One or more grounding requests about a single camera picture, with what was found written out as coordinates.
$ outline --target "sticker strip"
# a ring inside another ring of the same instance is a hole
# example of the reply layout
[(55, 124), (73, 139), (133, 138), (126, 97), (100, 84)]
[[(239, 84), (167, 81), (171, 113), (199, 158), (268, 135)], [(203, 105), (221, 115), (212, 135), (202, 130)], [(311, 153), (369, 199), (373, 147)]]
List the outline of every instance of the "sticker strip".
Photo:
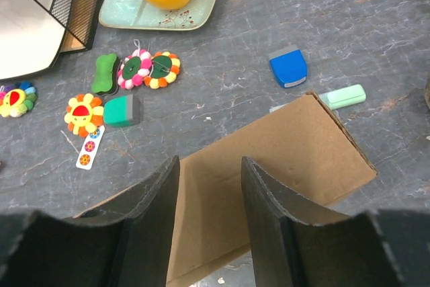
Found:
[(105, 126), (100, 126), (95, 132), (85, 138), (78, 160), (76, 161), (76, 167), (86, 170), (90, 170), (93, 167), (95, 154), (97, 154), (104, 132)]

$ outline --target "cardboard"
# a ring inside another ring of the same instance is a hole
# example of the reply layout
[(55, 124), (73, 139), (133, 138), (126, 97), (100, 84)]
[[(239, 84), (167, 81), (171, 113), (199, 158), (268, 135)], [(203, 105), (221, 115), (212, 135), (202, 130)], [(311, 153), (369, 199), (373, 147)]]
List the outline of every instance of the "cardboard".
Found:
[(188, 287), (249, 250), (241, 159), (318, 204), (332, 204), (377, 175), (315, 93), (181, 160), (168, 287)]

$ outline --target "gray countertop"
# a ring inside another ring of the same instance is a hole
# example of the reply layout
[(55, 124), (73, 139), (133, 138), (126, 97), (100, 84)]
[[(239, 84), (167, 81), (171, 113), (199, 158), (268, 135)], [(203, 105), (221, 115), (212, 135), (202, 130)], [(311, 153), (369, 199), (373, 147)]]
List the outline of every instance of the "gray countertop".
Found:
[[(145, 178), (167, 156), (188, 156), (272, 106), (356, 83), (367, 101), (337, 113), (379, 176), (333, 208), (428, 207), (429, 12), (430, 0), (217, 0), (206, 25), (191, 32), (100, 26), (93, 50), (64, 55), (33, 80), (32, 112), (0, 119), (0, 208), (76, 214)], [(134, 90), (143, 121), (109, 129), (93, 169), (77, 169), (83, 140), (67, 130), (67, 102), (90, 91), (99, 55), (126, 56), (134, 38), (178, 54), (182, 72), (166, 89)], [(290, 44), (304, 53), (309, 76), (287, 90), (274, 81), (267, 54)], [(254, 286), (250, 255), (196, 286), (218, 286), (221, 277), (226, 287)]]

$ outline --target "green sponge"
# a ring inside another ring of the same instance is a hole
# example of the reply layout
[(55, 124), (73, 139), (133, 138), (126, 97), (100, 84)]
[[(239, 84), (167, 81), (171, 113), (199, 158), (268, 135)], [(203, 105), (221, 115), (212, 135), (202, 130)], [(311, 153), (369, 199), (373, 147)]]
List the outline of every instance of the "green sponge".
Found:
[(103, 121), (111, 127), (127, 127), (140, 121), (140, 102), (133, 94), (116, 97), (105, 104)]
[(118, 90), (116, 83), (116, 70), (120, 60), (116, 54), (100, 55), (95, 62), (94, 81), (91, 85), (92, 92), (103, 94), (115, 94)]

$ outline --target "mint green marker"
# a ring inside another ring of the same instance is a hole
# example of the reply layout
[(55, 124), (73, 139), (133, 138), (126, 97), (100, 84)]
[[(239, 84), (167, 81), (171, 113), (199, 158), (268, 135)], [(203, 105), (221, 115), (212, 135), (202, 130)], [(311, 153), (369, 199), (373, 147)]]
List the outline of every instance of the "mint green marker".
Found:
[[(352, 106), (353, 104), (360, 104), (366, 100), (366, 93), (360, 84), (352, 85), (351, 87), (344, 87), (339, 90), (334, 90), (320, 94), (319, 97), (331, 110)], [(270, 108), (270, 112), (282, 108), (285, 104), (277, 107)]]

